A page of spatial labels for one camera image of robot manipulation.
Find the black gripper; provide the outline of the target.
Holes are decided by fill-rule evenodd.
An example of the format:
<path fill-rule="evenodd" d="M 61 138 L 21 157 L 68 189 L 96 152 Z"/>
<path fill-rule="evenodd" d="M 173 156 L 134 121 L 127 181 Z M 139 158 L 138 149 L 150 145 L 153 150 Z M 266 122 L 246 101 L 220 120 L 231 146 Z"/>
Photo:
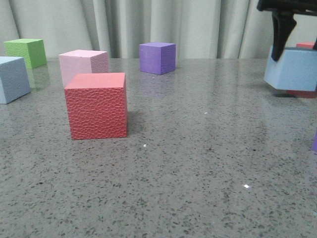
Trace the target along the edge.
<path fill-rule="evenodd" d="M 259 11 L 274 11 L 273 22 L 273 47 L 271 57 L 279 61 L 285 44 L 295 28 L 297 22 L 293 12 L 313 13 L 317 11 L 316 0 L 260 0 L 257 4 Z"/>

